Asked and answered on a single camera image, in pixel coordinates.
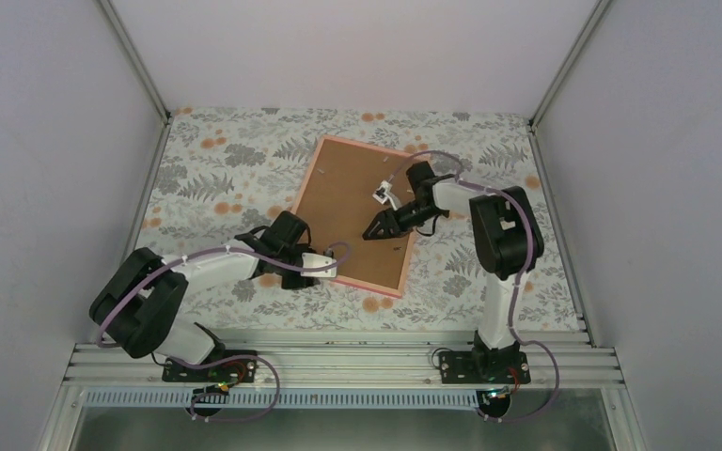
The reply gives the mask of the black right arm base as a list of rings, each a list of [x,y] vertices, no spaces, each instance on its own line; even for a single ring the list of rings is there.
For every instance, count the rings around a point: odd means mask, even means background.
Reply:
[[[436,364],[443,384],[531,382],[526,354],[517,341],[497,349],[489,349],[478,340],[471,350],[439,350]]]

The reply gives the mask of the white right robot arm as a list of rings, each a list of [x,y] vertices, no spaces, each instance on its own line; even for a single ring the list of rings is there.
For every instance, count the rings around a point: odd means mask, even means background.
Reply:
[[[393,193],[393,179],[383,180],[372,197],[385,206],[371,220],[366,241],[401,238],[426,221],[451,213],[471,220],[474,250],[486,272],[483,317],[476,330],[477,351],[471,361],[474,375],[494,382],[506,373],[508,359],[502,349],[521,340],[514,316],[519,288],[542,257],[544,241],[524,188],[496,189],[435,174],[427,162],[406,171],[414,199],[402,204]]]

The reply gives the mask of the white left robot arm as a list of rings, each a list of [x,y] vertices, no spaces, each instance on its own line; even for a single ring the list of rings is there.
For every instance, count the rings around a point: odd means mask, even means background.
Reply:
[[[218,340],[204,326],[182,319],[189,295],[227,282],[279,275],[285,290],[309,288],[337,274],[333,253],[311,246],[307,223],[289,211],[227,243],[189,255],[163,257],[147,247],[132,251],[88,310],[99,327],[98,346],[133,358],[161,354],[184,363],[203,381],[224,367]]]

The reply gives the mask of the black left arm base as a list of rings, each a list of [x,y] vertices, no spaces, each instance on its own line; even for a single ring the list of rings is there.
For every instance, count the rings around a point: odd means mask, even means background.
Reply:
[[[203,363],[197,364],[197,368],[167,358],[161,378],[164,382],[207,385],[250,383],[254,381],[257,366],[258,353],[255,350],[218,350]]]

